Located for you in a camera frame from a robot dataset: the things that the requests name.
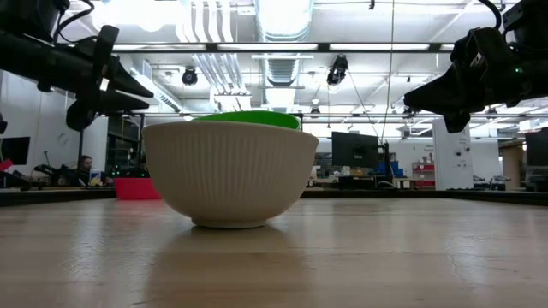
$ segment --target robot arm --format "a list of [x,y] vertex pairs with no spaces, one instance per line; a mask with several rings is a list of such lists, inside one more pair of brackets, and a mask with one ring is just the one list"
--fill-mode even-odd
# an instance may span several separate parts
[[[91,8],[80,16],[93,9],[90,1],[84,2]],[[97,37],[81,39],[73,46],[57,44],[67,22],[50,35],[69,5],[68,0],[0,0],[0,69],[36,80],[42,92],[50,92],[54,86],[75,93],[66,122],[76,131],[105,113],[148,108],[139,99],[119,92],[153,97],[124,70],[119,58],[111,55],[117,28],[105,26]],[[110,81],[106,91],[100,90],[103,79]]]
[[[442,115],[448,132],[458,133],[470,113],[488,105],[514,107],[524,99],[548,96],[548,2],[516,4],[502,18],[504,33],[498,31],[501,17],[496,7],[493,12],[496,27],[470,30],[455,43],[447,73],[404,96],[411,111]],[[506,43],[508,31],[515,32],[515,43]]]

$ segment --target ceiling light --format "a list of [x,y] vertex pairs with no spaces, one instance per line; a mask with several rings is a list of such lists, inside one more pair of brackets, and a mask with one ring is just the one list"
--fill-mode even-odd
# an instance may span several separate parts
[[115,44],[115,53],[146,53],[172,52],[172,51],[206,51],[204,44]]
[[318,44],[291,44],[291,43],[268,43],[268,44],[220,44],[219,50],[317,50]]
[[455,46],[453,44],[443,44],[442,47],[440,48],[441,51],[451,51],[453,50],[453,48],[455,48]]
[[427,50],[429,44],[330,44],[330,50]]
[[251,55],[253,60],[312,60],[312,55]]

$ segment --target black cable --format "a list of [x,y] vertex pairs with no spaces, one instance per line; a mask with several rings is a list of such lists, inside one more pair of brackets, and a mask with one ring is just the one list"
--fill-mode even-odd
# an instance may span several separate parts
[[78,41],[71,41],[71,40],[68,40],[66,39],[63,34],[61,33],[61,31],[67,27],[68,25],[70,25],[71,23],[73,23],[74,21],[84,17],[84,16],[87,16],[89,14],[91,14],[94,10],[95,10],[95,5],[93,5],[93,3],[90,1],[90,0],[81,0],[83,3],[89,5],[89,9],[86,9],[86,10],[83,10],[81,11],[80,13],[74,15],[74,16],[70,16],[69,18],[67,18],[65,21],[61,22],[61,17],[63,17],[64,15],[64,12],[62,12],[61,14],[59,14],[59,17],[57,18],[57,29],[55,29],[55,32],[53,33],[53,43],[54,44],[57,44],[57,41],[59,40],[59,36],[61,36],[61,38],[63,38],[64,40],[66,40],[67,42],[69,43],[78,43],[80,42],[81,40],[78,40]]
[[478,0],[481,3],[483,3],[487,8],[489,8],[493,14],[495,15],[495,18],[497,19],[497,23],[495,24],[495,29],[499,29],[500,26],[503,25],[503,17],[500,15],[500,12],[497,9],[497,6],[493,4],[490,0]]

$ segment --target cable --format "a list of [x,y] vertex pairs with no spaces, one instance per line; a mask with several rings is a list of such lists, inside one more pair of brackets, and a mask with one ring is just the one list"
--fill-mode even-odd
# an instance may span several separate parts
[[383,132],[380,136],[380,144],[384,141],[384,130],[386,129],[386,119],[388,118],[388,108],[390,108],[390,89],[392,86],[392,60],[394,59],[394,16],[396,14],[396,0],[392,0],[392,27],[390,34],[390,68],[388,73],[388,94],[386,95],[386,110],[384,111]]
[[495,23],[495,29],[500,28],[500,26],[502,26],[503,24],[503,17],[500,15],[500,11],[497,9],[497,6],[489,0],[478,0],[478,1],[483,3],[487,8],[489,8],[493,12],[493,14],[495,15],[495,19],[497,20]]
[[[329,86],[326,84],[325,88],[327,89],[327,113],[331,113],[331,95],[329,94]],[[327,117],[327,128],[331,128],[331,118]]]
[[350,81],[352,81],[352,86],[354,86],[354,90],[356,91],[356,95],[358,95],[358,99],[360,100],[361,107],[363,107],[363,113],[366,114],[369,124],[371,124],[371,127],[373,127],[373,132],[375,132],[375,135],[377,136],[378,140],[381,141],[381,144],[382,144],[383,142],[381,138],[378,136],[377,129],[375,129],[375,125],[373,124],[371,117],[369,117],[369,113],[366,110],[366,106],[363,104],[363,100],[361,99],[360,92],[358,91],[358,88],[356,87],[356,84],[354,82],[354,77],[352,77],[352,73],[350,73],[350,68],[347,71],[348,71],[348,76],[350,76]]
[[59,36],[61,36],[61,38],[63,38],[64,40],[66,40],[67,42],[69,43],[78,43],[84,39],[89,39],[89,38],[84,38],[84,39],[80,39],[78,41],[72,41],[72,40],[69,40],[69,39],[66,39],[62,34],[61,34],[61,31],[67,27],[68,25],[70,25],[71,23],[73,23],[74,21],[84,17],[84,16],[87,16],[89,14],[91,14],[94,10],[95,10],[95,5],[93,5],[93,3],[90,1],[90,0],[81,0],[83,3],[89,5],[89,9],[86,9],[86,10],[83,10],[81,11],[80,13],[74,15],[74,16],[70,16],[69,18],[67,18],[65,21],[61,22],[61,18],[64,16],[64,13],[65,12],[61,12],[59,14],[59,17],[57,17],[57,29],[55,29],[55,32],[53,33],[53,44],[57,44],[57,41],[59,40]]

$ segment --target white bowl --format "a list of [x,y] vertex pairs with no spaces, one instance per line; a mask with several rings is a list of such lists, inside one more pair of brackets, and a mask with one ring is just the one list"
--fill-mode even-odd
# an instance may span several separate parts
[[166,203],[193,223],[253,228],[301,196],[318,139],[301,131],[226,121],[143,130],[146,165]]

